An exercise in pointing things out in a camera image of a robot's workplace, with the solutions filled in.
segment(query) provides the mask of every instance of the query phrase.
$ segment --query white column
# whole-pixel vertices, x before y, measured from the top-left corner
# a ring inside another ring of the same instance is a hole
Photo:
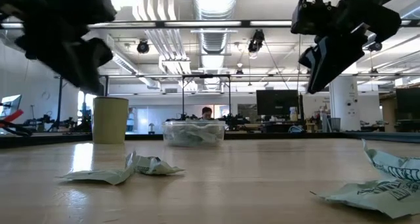
[[[329,95],[331,98],[331,117],[341,119],[341,130],[360,130],[356,77],[337,77],[329,84]]]

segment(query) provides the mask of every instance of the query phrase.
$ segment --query person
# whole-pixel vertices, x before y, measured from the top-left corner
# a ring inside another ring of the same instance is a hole
[[[212,120],[212,117],[211,117],[212,113],[213,111],[211,108],[204,107],[203,110],[201,110],[201,116],[202,116],[201,118],[203,120]]]
[[[127,132],[133,132],[134,129],[134,113],[133,109],[129,108],[129,117],[127,118]]]

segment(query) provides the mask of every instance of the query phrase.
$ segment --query computer monitor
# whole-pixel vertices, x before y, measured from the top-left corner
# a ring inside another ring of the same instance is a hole
[[[21,95],[4,97],[0,104],[0,118],[14,114],[19,109]]]
[[[290,115],[290,108],[298,106],[297,90],[257,90],[257,113],[259,116]]]

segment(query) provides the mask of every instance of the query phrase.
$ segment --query metal beam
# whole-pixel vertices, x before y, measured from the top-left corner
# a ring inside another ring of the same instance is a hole
[[[4,22],[6,30],[23,30],[21,22]],[[290,28],[291,20],[114,21],[89,25],[92,30]],[[419,20],[402,20],[401,28],[420,28]]]
[[[309,74],[186,74],[186,75],[156,75],[156,74],[144,74],[144,75],[101,75],[101,77],[114,78],[114,79],[130,79],[130,78],[220,78],[220,77],[231,77],[231,78],[280,78],[280,77],[309,77]],[[396,72],[396,73],[356,73],[356,74],[341,74],[340,76],[358,76],[358,77],[377,77],[377,76],[420,76],[420,72]]]

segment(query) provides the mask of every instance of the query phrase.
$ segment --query paper cup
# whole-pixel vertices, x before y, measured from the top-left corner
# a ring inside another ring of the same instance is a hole
[[[113,97],[97,97],[93,100],[93,142],[100,144],[123,144],[129,101]]]

